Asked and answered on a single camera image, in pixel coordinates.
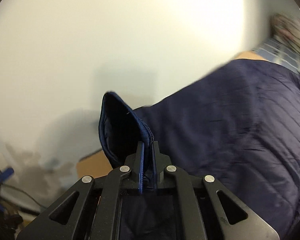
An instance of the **silver screw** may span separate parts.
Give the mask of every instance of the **silver screw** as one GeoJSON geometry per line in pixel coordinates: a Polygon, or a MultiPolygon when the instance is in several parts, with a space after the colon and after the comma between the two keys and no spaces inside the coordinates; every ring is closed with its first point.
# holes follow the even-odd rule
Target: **silver screw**
{"type": "Polygon", "coordinates": [[[212,175],[207,175],[204,177],[206,182],[214,182],[214,177],[212,175]]]}
{"type": "Polygon", "coordinates": [[[169,166],[167,167],[167,171],[174,172],[174,171],[176,171],[176,170],[177,170],[177,167],[176,167],[176,166],[169,165],[169,166]]]}
{"type": "Polygon", "coordinates": [[[127,172],[129,170],[130,170],[129,166],[124,165],[124,166],[120,167],[120,171],[122,171],[122,172],[127,172]]]}
{"type": "Polygon", "coordinates": [[[82,182],[83,182],[83,183],[89,183],[90,181],[92,181],[91,176],[84,176],[84,177],[82,178],[82,182]]]}

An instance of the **white wall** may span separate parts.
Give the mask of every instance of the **white wall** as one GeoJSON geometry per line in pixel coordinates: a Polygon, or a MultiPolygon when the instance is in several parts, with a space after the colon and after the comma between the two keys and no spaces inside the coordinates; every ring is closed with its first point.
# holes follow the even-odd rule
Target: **white wall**
{"type": "Polygon", "coordinates": [[[12,165],[10,183],[49,204],[100,147],[107,90],[133,108],[160,101],[265,39],[271,3],[3,0],[0,168],[12,165]]]}

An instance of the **quilted fabric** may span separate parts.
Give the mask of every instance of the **quilted fabric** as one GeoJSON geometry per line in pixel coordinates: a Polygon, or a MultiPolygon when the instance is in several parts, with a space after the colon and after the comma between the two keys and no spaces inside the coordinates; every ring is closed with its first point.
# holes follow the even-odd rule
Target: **quilted fabric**
{"type": "MultiPolygon", "coordinates": [[[[300,220],[300,74],[238,59],[135,113],[174,165],[218,178],[281,239],[300,220]]],[[[151,224],[147,233],[164,231],[164,217],[130,207],[123,239],[144,238],[133,229],[138,220],[151,224]]]]}

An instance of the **triangular cutout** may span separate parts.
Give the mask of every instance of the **triangular cutout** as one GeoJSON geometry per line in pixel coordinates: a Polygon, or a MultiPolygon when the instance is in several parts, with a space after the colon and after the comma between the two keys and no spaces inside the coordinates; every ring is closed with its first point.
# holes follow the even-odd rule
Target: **triangular cutout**
{"type": "Polygon", "coordinates": [[[49,218],[61,225],[66,225],[72,213],[75,203],[79,197],[79,192],[73,192],[66,198],[49,216],[49,218]]]}
{"type": "Polygon", "coordinates": [[[242,210],[231,198],[229,198],[223,191],[217,192],[218,198],[221,202],[223,210],[226,213],[230,225],[234,225],[242,220],[248,218],[248,214],[242,210]]]}

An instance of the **round metal rivet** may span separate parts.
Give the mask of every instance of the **round metal rivet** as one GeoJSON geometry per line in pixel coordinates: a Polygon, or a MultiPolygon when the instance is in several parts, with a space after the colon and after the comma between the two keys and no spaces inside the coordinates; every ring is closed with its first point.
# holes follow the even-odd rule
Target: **round metal rivet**
{"type": "Polygon", "coordinates": [[[92,181],[92,177],[91,176],[84,176],[82,178],[82,182],[83,183],[89,183],[90,181],[92,181]]]}
{"type": "Polygon", "coordinates": [[[176,170],[177,170],[177,167],[176,167],[176,166],[169,165],[169,166],[167,167],[167,171],[174,172],[174,171],[176,171],[176,170]]]}
{"type": "Polygon", "coordinates": [[[212,175],[207,175],[204,177],[206,182],[214,182],[214,177],[212,175]]]}
{"type": "Polygon", "coordinates": [[[122,171],[122,172],[127,172],[129,170],[130,170],[129,166],[124,165],[124,166],[120,167],[120,171],[122,171]]]}

